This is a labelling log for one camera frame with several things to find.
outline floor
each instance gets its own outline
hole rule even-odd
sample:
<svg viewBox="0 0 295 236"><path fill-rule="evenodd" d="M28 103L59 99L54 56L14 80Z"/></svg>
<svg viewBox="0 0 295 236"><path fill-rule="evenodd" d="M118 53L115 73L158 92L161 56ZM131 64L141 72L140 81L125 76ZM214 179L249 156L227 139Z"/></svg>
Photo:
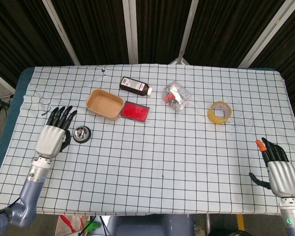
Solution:
<svg viewBox="0 0 295 236"><path fill-rule="evenodd" d="M9 94L0 84L0 96ZM6 121L5 112L0 115L0 133L2 134ZM26 229L19 229L14 226L9 226L5 236L52 236L54 235L58 216L38 214L34 223ZM283 222L280 216L271 215L244 215L245 230L252 236L286 236ZM236 215L234 214L211 214L210 215L211 229L237 229ZM195 225L198 228L206 229L206 215L195 215Z"/></svg>

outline robotic hand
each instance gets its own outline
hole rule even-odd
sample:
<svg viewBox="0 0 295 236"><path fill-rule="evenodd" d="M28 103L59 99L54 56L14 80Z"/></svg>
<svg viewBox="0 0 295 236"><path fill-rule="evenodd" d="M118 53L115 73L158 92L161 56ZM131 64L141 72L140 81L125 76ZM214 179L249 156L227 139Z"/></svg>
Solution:
<svg viewBox="0 0 295 236"><path fill-rule="evenodd" d="M35 148L39 157L32 160L20 197L10 206L0 210L0 235L6 231L9 223L25 228L34 221L37 201L49 172L51 159L70 144L71 135L68 128L77 111L68 116L72 106L65 111L64 109L65 107L55 108L43 127Z"/></svg>
<svg viewBox="0 0 295 236"><path fill-rule="evenodd" d="M262 152L269 182L257 179L253 173L249 173L249 176L255 184L271 189L275 196L281 198L279 208L287 234L295 236L295 169L279 145L265 138L262 141L265 146L260 140L256 143Z"/></svg>

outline table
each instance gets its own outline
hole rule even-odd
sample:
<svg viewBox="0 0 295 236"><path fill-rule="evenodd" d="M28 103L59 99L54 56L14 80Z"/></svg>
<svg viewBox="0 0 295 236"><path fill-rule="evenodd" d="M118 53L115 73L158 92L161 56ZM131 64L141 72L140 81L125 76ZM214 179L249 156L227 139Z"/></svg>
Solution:
<svg viewBox="0 0 295 236"><path fill-rule="evenodd" d="M119 90L122 76L148 83L152 96ZM173 80L193 93L179 114L162 100ZM97 88L149 106L146 123L89 112L86 99ZM214 125L207 110L219 100L233 113ZM78 110L70 131L86 125L92 138L85 144L72 140L53 161L38 213L278 212L276 197L248 173L268 180L255 144L261 137L283 147L295 167L295 118L280 74L160 64L36 67L0 168L0 209L22 189L46 111L69 104Z"/></svg>

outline bottle label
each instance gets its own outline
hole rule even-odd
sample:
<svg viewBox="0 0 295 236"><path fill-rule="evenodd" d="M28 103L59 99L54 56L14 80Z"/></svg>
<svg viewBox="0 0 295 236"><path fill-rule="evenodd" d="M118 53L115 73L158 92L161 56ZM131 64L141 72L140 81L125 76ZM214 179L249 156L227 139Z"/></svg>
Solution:
<svg viewBox="0 0 295 236"><path fill-rule="evenodd" d="M123 78L121 84L125 85L127 87L130 87L130 88L136 89L136 90L140 90L140 91L143 91L143 88L144 88L144 85L145 85L145 84L143 84L141 82L134 81L134 80L131 80L131 79L126 78L126 77Z"/></svg>

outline orange fingertip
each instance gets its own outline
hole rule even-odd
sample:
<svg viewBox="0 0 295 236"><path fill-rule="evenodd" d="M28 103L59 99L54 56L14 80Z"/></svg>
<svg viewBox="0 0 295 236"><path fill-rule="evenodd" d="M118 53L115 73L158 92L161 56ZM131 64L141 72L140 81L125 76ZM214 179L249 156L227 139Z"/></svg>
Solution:
<svg viewBox="0 0 295 236"><path fill-rule="evenodd" d="M260 151L266 151L266 147L265 145L261 142L261 140L257 139L256 140L257 146L259 148Z"/></svg>

